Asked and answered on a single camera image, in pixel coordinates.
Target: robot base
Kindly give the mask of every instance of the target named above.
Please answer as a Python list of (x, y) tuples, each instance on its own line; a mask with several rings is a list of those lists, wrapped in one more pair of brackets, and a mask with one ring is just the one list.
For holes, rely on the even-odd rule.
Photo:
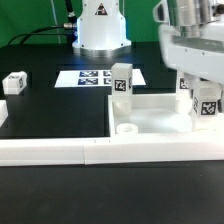
[(74, 54), (85, 55), (90, 57), (114, 57), (117, 55), (128, 54), (131, 52), (131, 45), (116, 48), (113, 50), (90, 50), (85, 48), (77, 48), (73, 45)]

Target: black and white pattern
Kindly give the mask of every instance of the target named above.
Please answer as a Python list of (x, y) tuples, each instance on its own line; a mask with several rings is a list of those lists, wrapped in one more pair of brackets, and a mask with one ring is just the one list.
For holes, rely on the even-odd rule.
[(111, 78), (104, 78), (104, 85), (111, 85)]
[(215, 115), (216, 102), (202, 102), (201, 115)]
[(115, 91), (126, 92), (126, 81), (125, 80), (114, 80)]
[(11, 75), (11, 76), (9, 76), (9, 78), (8, 79), (18, 79), (19, 78), (19, 76), (14, 76), (14, 75)]
[(188, 89), (186, 80), (184, 78), (180, 78), (180, 89)]
[(129, 79), (129, 89), (131, 89), (131, 87), (132, 87), (132, 79), (130, 78)]
[(19, 80), (19, 87), (20, 87), (20, 89), (23, 88), (23, 79), (22, 78)]
[(197, 113), (198, 112), (198, 100), (196, 97), (194, 97), (194, 111)]
[(79, 77), (98, 77), (98, 71), (81, 71)]
[(79, 86), (92, 86), (92, 85), (98, 85), (98, 79), (79, 79), (78, 81)]
[(103, 76), (111, 76), (111, 71), (103, 71)]

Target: robot logo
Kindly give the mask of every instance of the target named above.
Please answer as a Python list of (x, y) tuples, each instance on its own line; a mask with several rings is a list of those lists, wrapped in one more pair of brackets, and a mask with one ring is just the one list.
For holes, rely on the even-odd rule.
[(97, 9), (95, 15), (97, 16), (107, 16), (107, 11), (106, 9), (104, 8), (104, 5), (101, 3), (99, 8)]

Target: white robot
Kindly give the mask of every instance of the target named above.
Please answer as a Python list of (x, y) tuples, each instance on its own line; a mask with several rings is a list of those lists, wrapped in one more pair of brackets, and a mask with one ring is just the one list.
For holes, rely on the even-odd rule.
[(162, 57), (177, 70), (176, 111), (189, 112), (193, 130), (216, 129), (223, 107), (224, 5), (219, 0), (162, 0), (154, 10)]
[(119, 11), (119, 0), (82, 0), (82, 5), (74, 53), (110, 57), (130, 51), (131, 41), (126, 39), (126, 22)]

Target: white tray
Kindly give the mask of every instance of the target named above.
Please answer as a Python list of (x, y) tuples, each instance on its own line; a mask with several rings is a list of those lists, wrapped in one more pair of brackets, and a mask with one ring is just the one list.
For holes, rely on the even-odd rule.
[(110, 135), (116, 136), (116, 127), (123, 123), (137, 125), (139, 134), (191, 132), (190, 116), (178, 114), (174, 108), (175, 94), (133, 95), (131, 114), (117, 116), (109, 96)]

